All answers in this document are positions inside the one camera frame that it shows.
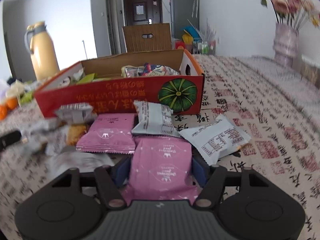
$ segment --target pumpkin illustration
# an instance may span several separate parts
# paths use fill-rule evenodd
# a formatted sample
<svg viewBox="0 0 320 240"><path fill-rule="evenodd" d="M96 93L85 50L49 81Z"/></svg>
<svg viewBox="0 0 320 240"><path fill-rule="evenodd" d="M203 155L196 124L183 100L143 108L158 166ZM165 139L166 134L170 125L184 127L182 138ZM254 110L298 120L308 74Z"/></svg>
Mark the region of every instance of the pumpkin illustration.
<svg viewBox="0 0 320 240"><path fill-rule="evenodd" d="M158 99L174 113L179 113L190 109L197 99L197 92L196 85L191 81L177 78L164 83L158 93Z"/></svg>

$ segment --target dark wooden door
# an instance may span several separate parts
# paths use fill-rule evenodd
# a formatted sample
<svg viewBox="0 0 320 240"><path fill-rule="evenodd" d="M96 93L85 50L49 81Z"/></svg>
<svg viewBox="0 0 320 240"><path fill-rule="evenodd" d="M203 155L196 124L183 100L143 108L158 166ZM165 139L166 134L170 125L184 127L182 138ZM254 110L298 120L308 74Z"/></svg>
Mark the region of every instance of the dark wooden door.
<svg viewBox="0 0 320 240"><path fill-rule="evenodd" d="M161 0L124 0L126 25L162 23Z"/></svg>

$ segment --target red cardboard box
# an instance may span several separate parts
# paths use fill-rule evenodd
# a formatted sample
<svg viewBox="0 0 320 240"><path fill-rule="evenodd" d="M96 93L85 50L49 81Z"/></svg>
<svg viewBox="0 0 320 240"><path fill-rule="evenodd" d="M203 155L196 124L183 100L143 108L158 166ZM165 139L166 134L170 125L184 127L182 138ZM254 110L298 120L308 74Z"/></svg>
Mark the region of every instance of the red cardboard box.
<svg viewBox="0 0 320 240"><path fill-rule="evenodd" d="M179 70L179 76L121 77L121 67L143 66L145 62ZM110 81L58 88L58 84L81 68ZM79 61L62 70L35 92L45 118L54 117L62 105L87 102L97 114L135 113L134 100L169 105L175 114L198 114L201 108L204 72L185 49L131 52Z"/></svg>

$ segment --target gray refrigerator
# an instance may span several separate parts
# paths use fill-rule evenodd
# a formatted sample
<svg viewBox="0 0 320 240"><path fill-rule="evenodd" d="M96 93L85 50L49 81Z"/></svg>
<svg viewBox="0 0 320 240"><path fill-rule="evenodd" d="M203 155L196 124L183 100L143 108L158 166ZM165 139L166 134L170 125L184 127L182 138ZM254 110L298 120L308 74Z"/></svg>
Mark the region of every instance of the gray refrigerator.
<svg viewBox="0 0 320 240"><path fill-rule="evenodd" d="M193 0L170 0L171 11L171 33L172 37L176 39L182 39L182 35L185 33L183 28L190 26L188 20L194 27L199 29L199 8L198 16L196 17L196 10L192 18L192 6Z"/></svg>

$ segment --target blue object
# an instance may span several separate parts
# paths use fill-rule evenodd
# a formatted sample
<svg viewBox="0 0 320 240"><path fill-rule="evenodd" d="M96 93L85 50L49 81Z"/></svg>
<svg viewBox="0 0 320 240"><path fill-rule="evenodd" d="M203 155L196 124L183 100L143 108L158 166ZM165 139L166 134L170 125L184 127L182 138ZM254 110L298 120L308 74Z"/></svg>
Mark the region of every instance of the blue object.
<svg viewBox="0 0 320 240"><path fill-rule="evenodd" d="M199 39L200 36L197 33L196 29L192 26L187 26L183 28L184 30L186 30L194 39Z"/></svg>
<svg viewBox="0 0 320 240"><path fill-rule="evenodd" d="M117 188L120 188L123 185L123 182L126 178L129 177L131 168L131 158L127 158L124 160L123 163L116 169L116 174L114 174L113 183L116 185Z"/></svg>
<svg viewBox="0 0 320 240"><path fill-rule="evenodd" d="M203 166L196 161L195 158L192 158L192 175L195 177L200 187L204 187L207 184L207 177Z"/></svg>

